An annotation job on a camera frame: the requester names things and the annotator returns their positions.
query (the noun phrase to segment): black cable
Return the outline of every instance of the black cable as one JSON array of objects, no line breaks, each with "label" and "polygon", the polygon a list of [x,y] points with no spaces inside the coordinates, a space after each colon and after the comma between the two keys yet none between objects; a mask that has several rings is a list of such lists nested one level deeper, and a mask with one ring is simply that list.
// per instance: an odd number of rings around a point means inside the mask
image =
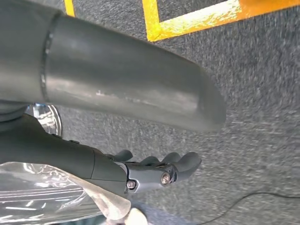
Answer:
[{"label": "black cable", "polygon": [[229,212],[230,210],[231,210],[232,208],[234,208],[234,206],[236,206],[237,203],[239,203],[239,202],[240,202],[240,201],[242,201],[243,199],[253,196],[253,195],[272,195],[272,196],[280,197],[280,198],[300,199],[300,196],[280,195],[280,194],[272,193],[272,192],[253,192],[253,193],[249,193],[249,194],[247,194],[247,195],[245,195],[243,197],[241,197],[240,199],[236,200],[231,207],[228,208],[226,211],[223,212],[220,216],[218,216],[218,217],[216,217],[216,218],[213,218],[213,219],[211,219],[211,220],[209,220],[209,221],[207,221],[207,222],[197,224],[197,225],[208,224],[208,223],[211,223],[211,222],[216,221],[217,219],[219,219],[221,217],[223,217],[223,216],[226,215],[228,212]]}]

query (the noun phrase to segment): screw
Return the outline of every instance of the screw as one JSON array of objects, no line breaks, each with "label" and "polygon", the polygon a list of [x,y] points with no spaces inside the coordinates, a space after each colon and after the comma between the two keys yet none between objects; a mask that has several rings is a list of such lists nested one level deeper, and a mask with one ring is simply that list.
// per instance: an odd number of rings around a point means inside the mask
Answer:
[{"label": "screw", "polygon": [[133,180],[129,180],[127,182],[127,187],[129,189],[133,189],[136,187],[136,182],[134,182]]},{"label": "screw", "polygon": [[164,174],[161,176],[161,183],[164,184],[164,185],[166,185],[166,184],[168,184],[168,183],[170,182],[170,179],[171,179],[171,178],[170,177],[170,174],[165,172],[165,173],[164,173]]}]

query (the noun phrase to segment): clear plastic sheet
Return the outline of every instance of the clear plastic sheet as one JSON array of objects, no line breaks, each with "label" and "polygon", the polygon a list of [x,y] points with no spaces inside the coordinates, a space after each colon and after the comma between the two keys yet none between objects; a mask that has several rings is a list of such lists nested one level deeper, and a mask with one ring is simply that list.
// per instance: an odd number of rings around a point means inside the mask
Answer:
[{"label": "clear plastic sheet", "polygon": [[130,202],[89,182],[41,164],[0,165],[0,224],[53,224],[103,214],[118,220]]}]

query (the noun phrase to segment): yellow tape line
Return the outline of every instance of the yellow tape line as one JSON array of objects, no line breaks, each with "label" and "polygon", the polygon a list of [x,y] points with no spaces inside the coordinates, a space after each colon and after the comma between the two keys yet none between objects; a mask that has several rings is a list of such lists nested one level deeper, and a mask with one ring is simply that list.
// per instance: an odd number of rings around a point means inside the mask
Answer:
[{"label": "yellow tape line", "polygon": [[74,12],[74,6],[72,0],[64,0],[65,1],[65,7],[66,7],[66,12],[67,15],[69,16],[73,16],[75,17],[75,14]]},{"label": "yellow tape line", "polygon": [[148,41],[158,41],[300,5],[300,0],[228,0],[160,22],[156,0],[142,0]]}]

